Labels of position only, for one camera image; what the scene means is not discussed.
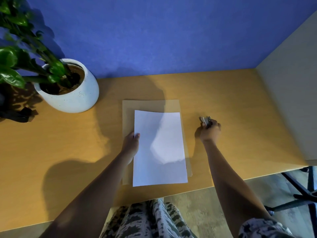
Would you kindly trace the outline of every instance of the person's left hand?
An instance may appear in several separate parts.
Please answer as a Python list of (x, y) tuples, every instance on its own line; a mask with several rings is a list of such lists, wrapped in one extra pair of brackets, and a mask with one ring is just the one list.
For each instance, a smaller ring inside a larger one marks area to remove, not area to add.
[(121, 153), (129, 159), (129, 163), (139, 150), (140, 134), (134, 135), (134, 131), (129, 133), (123, 140)]

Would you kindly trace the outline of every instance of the potted plant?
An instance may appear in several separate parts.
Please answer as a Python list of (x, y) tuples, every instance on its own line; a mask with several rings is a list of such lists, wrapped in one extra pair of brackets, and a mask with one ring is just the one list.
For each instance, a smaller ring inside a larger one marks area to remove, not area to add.
[[(26, 82), (32, 82), (48, 104), (63, 112), (79, 113), (91, 108), (99, 96), (96, 78), (82, 63), (56, 58), (41, 42), (43, 32), (33, 31), (32, 13), (22, 11), (20, 6), (20, 0), (0, 0), (0, 26), (8, 30), (5, 39), (13, 43), (0, 47), (0, 83), (24, 88)], [(39, 65), (29, 52), (40, 56), (45, 64)], [(21, 76), (17, 69), (38, 75)]]

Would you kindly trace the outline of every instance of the forearm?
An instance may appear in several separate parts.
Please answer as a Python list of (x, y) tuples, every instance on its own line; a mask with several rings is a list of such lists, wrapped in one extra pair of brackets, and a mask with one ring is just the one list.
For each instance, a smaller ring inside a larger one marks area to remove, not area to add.
[(41, 237), (98, 238), (130, 158), (120, 153), (53, 221)]
[(232, 235), (237, 237), (240, 226), (251, 218), (270, 219), (261, 201), (231, 168), (216, 145), (211, 140), (204, 141), (203, 144), (216, 192)]

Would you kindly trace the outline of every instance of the soil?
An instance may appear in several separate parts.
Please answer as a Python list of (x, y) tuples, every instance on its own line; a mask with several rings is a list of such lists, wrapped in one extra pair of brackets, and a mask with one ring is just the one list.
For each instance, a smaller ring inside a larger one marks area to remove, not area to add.
[(57, 83), (52, 83), (52, 84), (41, 83), (40, 87), (42, 91), (52, 95), (63, 95), (63, 94), (68, 94), (74, 91), (76, 88), (78, 88), (85, 78), (84, 70), (80, 66), (77, 66), (76, 64), (68, 64), (67, 67), (69, 68), (71, 72), (71, 75), (68, 77), (68, 80), (72, 84), (71, 88), (62, 87), (61, 85)]

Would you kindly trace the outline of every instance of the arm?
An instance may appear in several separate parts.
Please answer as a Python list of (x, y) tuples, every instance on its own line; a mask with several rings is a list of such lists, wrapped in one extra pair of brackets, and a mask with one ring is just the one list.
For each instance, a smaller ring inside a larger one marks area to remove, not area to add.
[(125, 167), (139, 148), (140, 134), (125, 137), (121, 152), (52, 222), (40, 238), (98, 238)]
[(245, 221), (251, 218), (272, 218), (216, 147), (221, 125), (215, 120), (212, 123), (208, 129), (203, 124), (200, 139), (207, 152), (212, 179), (229, 229), (233, 237), (238, 237), (239, 229)]

